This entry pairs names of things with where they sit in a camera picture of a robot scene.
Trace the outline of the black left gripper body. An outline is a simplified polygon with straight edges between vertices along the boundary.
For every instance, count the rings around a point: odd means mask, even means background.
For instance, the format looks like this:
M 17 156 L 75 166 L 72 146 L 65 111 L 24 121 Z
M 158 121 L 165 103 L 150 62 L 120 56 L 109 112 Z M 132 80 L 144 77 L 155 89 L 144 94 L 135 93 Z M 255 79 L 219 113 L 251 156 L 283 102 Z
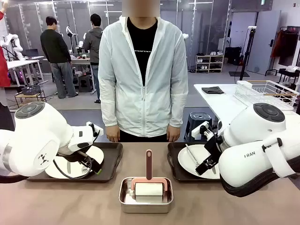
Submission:
M 89 169 L 97 168 L 97 162 L 82 151 L 77 151 L 77 161 Z

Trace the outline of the person's right hand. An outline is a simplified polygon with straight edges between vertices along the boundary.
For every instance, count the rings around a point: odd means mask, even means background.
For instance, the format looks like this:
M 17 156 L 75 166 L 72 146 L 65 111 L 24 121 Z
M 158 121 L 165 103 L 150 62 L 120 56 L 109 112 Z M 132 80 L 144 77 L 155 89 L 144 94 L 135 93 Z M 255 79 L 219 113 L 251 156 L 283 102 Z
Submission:
M 120 129 L 118 125 L 105 127 L 107 139 L 113 143 L 120 141 Z

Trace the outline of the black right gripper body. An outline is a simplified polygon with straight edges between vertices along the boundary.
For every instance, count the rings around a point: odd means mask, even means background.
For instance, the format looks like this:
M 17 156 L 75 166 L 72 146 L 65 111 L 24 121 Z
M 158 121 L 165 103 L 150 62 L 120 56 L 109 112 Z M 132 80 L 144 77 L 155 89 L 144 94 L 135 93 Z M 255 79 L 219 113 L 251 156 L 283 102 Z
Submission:
M 210 155 L 205 159 L 208 162 L 218 162 L 221 156 L 221 147 L 223 143 L 223 138 L 221 136 L 212 136 L 207 143 L 204 145 L 205 149 L 210 153 Z

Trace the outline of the person's left hand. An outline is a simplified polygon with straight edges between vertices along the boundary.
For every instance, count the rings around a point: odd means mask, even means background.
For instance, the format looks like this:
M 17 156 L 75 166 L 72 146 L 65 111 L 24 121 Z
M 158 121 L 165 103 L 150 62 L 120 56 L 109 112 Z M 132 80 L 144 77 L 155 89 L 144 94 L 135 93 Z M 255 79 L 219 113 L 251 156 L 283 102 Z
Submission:
M 180 128 L 169 125 L 167 128 L 168 142 L 175 142 L 179 139 L 179 137 L 180 137 Z

